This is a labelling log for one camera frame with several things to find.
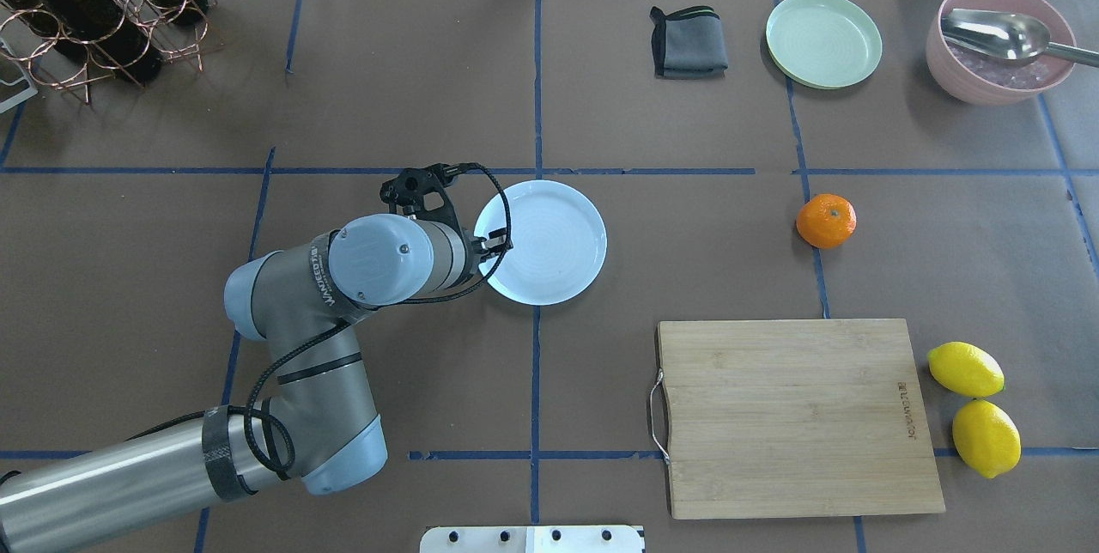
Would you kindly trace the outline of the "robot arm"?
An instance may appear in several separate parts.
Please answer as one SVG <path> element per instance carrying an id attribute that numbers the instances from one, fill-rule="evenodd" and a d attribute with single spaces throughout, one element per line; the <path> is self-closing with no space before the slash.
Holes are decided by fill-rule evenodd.
<path id="1" fill-rule="evenodd" d="M 360 217 L 232 272 L 224 307 L 243 338 L 270 346 L 259 384 L 278 394 L 220 405 L 114 447 L 13 475 L 3 486 L 4 552 L 70 552 L 203 507 L 300 479 L 330 495 L 387 463 L 354 325 L 393 305 L 467 292 L 509 228 L 477 237 L 439 221 Z"/>

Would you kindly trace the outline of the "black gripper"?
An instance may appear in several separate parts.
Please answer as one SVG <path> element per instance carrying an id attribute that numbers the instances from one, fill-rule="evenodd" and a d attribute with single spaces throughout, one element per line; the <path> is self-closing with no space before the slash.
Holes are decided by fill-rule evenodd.
<path id="1" fill-rule="evenodd" d="M 470 283 L 479 272 L 479 266 L 486 258 L 499 257 L 512 248 L 512 237 L 509 228 L 497 228 L 480 235 L 471 231 L 463 231 L 464 268 L 463 283 Z"/>

